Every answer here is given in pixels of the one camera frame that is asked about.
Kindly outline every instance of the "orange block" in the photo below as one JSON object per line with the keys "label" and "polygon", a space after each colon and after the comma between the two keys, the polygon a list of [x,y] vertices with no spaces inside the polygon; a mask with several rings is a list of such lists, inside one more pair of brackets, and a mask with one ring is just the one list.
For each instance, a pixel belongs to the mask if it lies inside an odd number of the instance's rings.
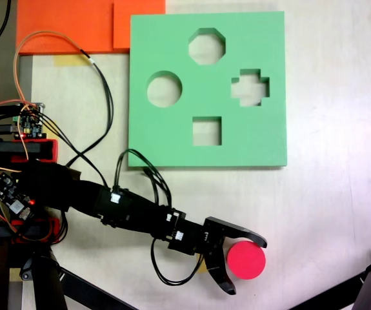
{"label": "orange block", "polygon": [[129,53],[132,15],[165,14],[165,0],[115,0],[114,50]]}
{"label": "orange block", "polygon": [[[130,16],[164,13],[165,0],[17,0],[16,45],[32,32],[53,30],[88,53],[129,52]],[[66,40],[46,35],[30,39],[20,54],[78,52]]]}

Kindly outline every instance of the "green shape sorter board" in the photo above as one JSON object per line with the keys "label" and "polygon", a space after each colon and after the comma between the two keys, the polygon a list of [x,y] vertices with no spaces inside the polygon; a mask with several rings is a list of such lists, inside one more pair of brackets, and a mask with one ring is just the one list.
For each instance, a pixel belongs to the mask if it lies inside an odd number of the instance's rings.
{"label": "green shape sorter board", "polygon": [[[225,42],[225,54],[200,65],[188,46],[207,33]],[[232,82],[245,72],[268,82],[258,106],[242,107],[231,97]],[[147,96],[162,73],[182,84],[170,107]],[[195,119],[220,119],[220,145],[193,144]],[[128,143],[159,167],[286,165],[284,13],[132,16]],[[143,165],[130,154],[129,166]]]}

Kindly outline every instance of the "robotic arm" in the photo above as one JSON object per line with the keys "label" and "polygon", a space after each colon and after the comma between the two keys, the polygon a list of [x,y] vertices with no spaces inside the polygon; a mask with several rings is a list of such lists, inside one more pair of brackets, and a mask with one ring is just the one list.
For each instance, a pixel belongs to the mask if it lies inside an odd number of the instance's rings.
{"label": "robotic arm", "polygon": [[186,220],[184,212],[158,205],[128,189],[118,187],[116,194],[105,186],[82,181],[79,177],[80,172],[58,164],[28,163],[23,172],[13,174],[12,178],[2,174],[0,192],[10,193],[10,199],[18,200],[23,210],[27,208],[29,197],[34,202],[28,206],[30,210],[47,206],[67,211],[73,207],[99,218],[104,225],[150,234],[155,240],[168,242],[169,249],[188,255],[199,253],[205,259],[211,277],[230,295],[234,295],[236,289],[226,273],[225,237],[246,238],[260,247],[267,247],[262,236],[244,227],[213,217],[199,225]]}

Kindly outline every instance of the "white table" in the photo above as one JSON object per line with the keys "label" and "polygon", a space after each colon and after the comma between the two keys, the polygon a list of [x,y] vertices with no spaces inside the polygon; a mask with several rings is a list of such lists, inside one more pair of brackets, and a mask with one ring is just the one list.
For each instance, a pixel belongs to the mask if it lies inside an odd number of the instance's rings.
{"label": "white table", "polygon": [[[286,18],[288,166],[282,169],[163,169],[176,209],[203,223],[215,216],[268,240],[267,265],[252,281],[235,279],[228,296],[208,273],[182,287],[159,281],[150,236],[103,226],[77,211],[54,247],[60,264],[139,309],[288,309],[362,271],[371,259],[371,1],[167,0],[167,13],[283,10]],[[110,134],[88,157],[109,183],[127,147],[128,55],[96,55],[115,99]],[[105,128],[105,98],[89,67],[33,62],[32,101],[47,105],[77,148]],[[103,119],[92,126],[91,118]],[[60,163],[73,156],[60,144]],[[100,183],[83,161],[74,168]],[[152,199],[149,180],[126,171],[121,182]],[[184,278],[196,259],[157,243],[169,278]],[[32,309],[31,283],[23,309]]]}

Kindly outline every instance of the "red disc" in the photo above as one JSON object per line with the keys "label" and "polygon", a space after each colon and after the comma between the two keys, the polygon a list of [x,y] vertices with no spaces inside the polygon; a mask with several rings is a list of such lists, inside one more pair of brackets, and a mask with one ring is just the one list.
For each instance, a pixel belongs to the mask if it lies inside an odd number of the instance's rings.
{"label": "red disc", "polygon": [[265,267],[265,254],[251,241],[235,243],[226,257],[229,268],[238,278],[251,280],[258,277]]}

